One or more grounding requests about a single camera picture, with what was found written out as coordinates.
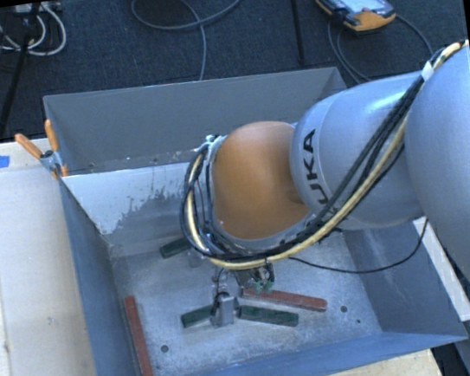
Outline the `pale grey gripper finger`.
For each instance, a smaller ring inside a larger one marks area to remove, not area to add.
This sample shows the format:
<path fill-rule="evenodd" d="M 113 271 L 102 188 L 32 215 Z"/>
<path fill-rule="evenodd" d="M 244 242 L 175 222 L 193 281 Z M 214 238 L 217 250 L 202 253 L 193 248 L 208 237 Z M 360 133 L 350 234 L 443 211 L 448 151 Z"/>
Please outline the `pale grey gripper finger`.
<path fill-rule="evenodd" d="M 210 323 L 213 327 L 223 327 L 224 323 L 222 321 L 222 312 L 220 312 L 221 306 L 219 301 L 215 301 L 212 304 L 210 310 Z"/>
<path fill-rule="evenodd" d="M 232 295 L 222 294 L 219 301 L 223 326 L 233 324 L 235 320 L 235 311 L 239 307 L 238 299 Z"/>

